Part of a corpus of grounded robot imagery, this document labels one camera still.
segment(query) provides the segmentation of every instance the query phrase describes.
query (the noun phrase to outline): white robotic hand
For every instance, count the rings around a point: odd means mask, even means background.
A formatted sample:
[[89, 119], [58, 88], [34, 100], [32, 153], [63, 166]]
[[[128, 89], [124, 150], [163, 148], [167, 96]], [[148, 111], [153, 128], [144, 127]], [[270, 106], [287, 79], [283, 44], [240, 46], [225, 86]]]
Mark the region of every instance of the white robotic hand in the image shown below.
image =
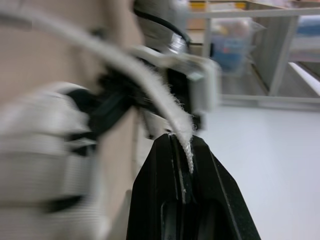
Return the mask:
[[98, 162], [85, 133], [87, 119], [57, 83], [22, 97], [0, 114], [0, 239], [106, 239]]

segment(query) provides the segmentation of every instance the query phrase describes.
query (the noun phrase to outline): white floor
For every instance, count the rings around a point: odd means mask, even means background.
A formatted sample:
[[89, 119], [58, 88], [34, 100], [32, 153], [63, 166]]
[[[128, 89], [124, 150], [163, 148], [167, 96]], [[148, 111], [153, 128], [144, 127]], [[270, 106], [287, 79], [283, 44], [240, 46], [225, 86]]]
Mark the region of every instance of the white floor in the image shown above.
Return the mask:
[[222, 106], [199, 134], [235, 178], [262, 240], [320, 239], [320, 113]]

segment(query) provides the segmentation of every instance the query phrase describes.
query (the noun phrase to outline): beige panel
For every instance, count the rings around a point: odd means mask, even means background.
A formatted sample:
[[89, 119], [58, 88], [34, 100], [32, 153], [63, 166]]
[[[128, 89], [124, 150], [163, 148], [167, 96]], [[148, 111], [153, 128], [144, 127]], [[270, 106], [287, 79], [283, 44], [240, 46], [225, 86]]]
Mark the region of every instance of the beige panel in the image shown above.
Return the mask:
[[[116, 43], [128, 47], [141, 42], [127, 0], [27, 0], [24, 4], [40, 7], [86, 29], [109, 24]], [[35, 88], [66, 81], [95, 88], [101, 71], [97, 60], [68, 42], [43, 32], [0, 26], [0, 104]], [[132, 139], [135, 113], [128, 113], [102, 141], [100, 155], [105, 165], [108, 215], [118, 212], [127, 189], [132, 187]]]

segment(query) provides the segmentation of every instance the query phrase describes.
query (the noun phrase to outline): black cable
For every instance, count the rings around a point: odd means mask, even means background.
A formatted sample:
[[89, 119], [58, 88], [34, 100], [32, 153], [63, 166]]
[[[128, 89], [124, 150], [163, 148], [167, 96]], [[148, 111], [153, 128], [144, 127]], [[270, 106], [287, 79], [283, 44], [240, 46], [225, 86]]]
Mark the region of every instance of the black cable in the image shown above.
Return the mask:
[[150, 20], [150, 21], [155, 22], [157, 24], [160, 24], [160, 25], [166, 27], [167, 29], [170, 29], [175, 34], [178, 34], [185, 41], [185, 44], [186, 44], [187, 48], [190, 49], [191, 39], [188, 36], [188, 34], [186, 34], [185, 32], [182, 32], [179, 28], [177, 28], [172, 23], [170, 23], [170, 22], [168, 22], [168, 21], [166, 21], [166, 20], [164, 20], [164, 19], [162, 19], [160, 17], [157, 17], [157, 16], [151, 15], [149, 13], [145, 13], [145, 12], [139, 11], [139, 10], [137, 10], [135, 8], [133, 8], [133, 12], [134, 12], [135, 15], [137, 15], [140, 18], [147, 19], [147, 20]]

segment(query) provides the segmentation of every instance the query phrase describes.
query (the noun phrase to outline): white rope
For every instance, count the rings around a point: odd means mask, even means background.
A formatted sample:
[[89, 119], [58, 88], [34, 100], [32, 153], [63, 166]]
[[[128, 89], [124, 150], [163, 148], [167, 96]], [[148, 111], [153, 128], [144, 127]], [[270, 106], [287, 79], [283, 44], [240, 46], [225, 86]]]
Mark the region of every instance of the white rope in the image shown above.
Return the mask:
[[163, 86], [159, 76], [117, 47], [92, 37], [76, 25], [60, 18], [34, 8], [8, 4], [8, 2], [0, 3], [0, 14], [31, 22], [36, 29], [65, 38], [96, 54], [112, 68], [131, 77], [152, 99], [154, 105], [172, 126], [186, 154], [189, 171], [193, 173], [193, 154], [190, 144], [193, 134], [191, 117], [178, 106], [176, 99]]

